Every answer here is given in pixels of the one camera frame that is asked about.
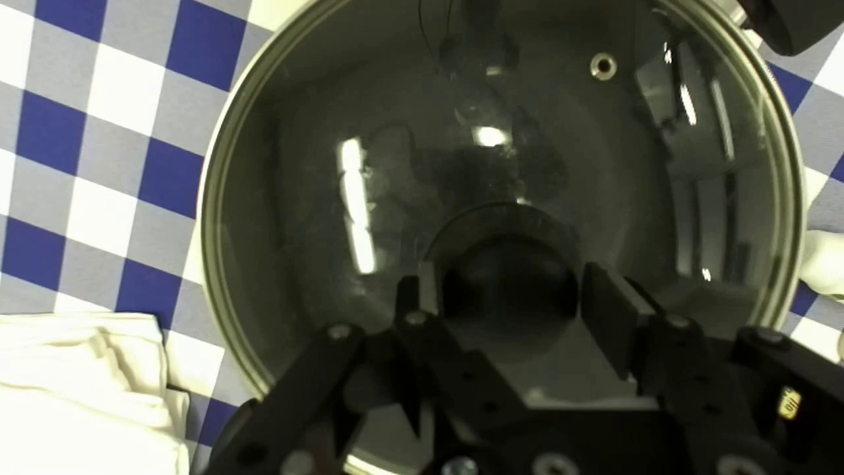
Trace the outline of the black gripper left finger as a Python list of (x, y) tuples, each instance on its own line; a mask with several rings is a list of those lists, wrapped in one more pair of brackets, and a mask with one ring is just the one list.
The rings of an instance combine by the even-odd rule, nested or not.
[(480, 475), (525, 475), (528, 408), (500, 373), (422, 308), (404, 276), (393, 324), (319, 331), (263, 399), (248, 400), (203, 475), (340, 475), (360, 424), (398, 407), (425, 449), (422, 475), (471, 462)]

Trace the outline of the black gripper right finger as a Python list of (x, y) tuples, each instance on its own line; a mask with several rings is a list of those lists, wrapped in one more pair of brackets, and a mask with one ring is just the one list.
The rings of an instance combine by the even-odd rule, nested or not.
[(656, 400), (685, 475), (844, 475), (844, 369), (768, 327), (712, 337), (587, 265), (580, 315), (620, 378)]

